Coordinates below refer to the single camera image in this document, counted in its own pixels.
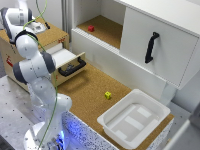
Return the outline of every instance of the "drawer handle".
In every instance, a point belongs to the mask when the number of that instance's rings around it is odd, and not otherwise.
[[[78,71],[79,69],[83,68],[85,65],[86,65],[86,62],[84,60],[81,59],[81,57],[78,57],[78,62],[80,63],[78,66],[72,68],[72,69],[69,69],[69,70],[66,70],[66,71],[63,71],[62,68],[58,68],[58,72],[64,76],[64,77],[67,77],[71,74],[73,74],[74,72]]]
[[[154,46],[154,40],[157,39],[160,35],[156,32],[153,32],[153,36],[151,37],[150,41],[149,41],[149,45],[148,45],[148,49],[147,49],[147,53],[146,53],[146,57],[145,57],[145,63],[148,64],[149,62],[151,62],[153,60],[153,57],[151,57],[151,53],[153,50],[153,46]]]

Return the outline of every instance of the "cabinet door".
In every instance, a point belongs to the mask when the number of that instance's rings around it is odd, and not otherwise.
[[[154,41],[153,60],[146,64],[145,56],[153,32],[160,37]],[[178,28],[127,8],[120,54],[179,86],[197,40],[197,37]]]

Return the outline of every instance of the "black handle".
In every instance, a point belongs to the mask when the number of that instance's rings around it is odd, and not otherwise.
[[[69,69],[69,70],[66,70],[66,71],[63,71],[62,68],[58,68],[58,72],[64,76],[64,77],[67,77],[71,74],[73,74],[74,72],[78,71],[79,69],[83,68],[85,65],[86,65],[86,62],[84,60],[81,59],[81,57],[78,57],[78,62],[80,63],[78,66],[72,68],[72,69]]]
[[[153,32],[153,36],[151,37],[150,41],[149,41],[149,45],[148,45],[148,49],[147,49],[147,53],[146,53],[146,57],[145,57],[145,63],[148,64],[149,62],[151,62],[153,60],[153,57],[151,57],[151,53],[153,50],[153,46],[154,46],[154,40],[157,39],[160,35],[156,32]]]

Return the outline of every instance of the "yellow cube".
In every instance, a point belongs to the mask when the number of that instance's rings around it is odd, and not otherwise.
[[[110,92],[106,92],[105,93],[105,97],[106,97],[106,99],[110,99],[111,98],[111,93]]]

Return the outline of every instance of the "red block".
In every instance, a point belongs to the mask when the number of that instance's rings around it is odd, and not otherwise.
[[[90,25],[90,26],[88,27],[88,31],[94,32],[94,26]]]

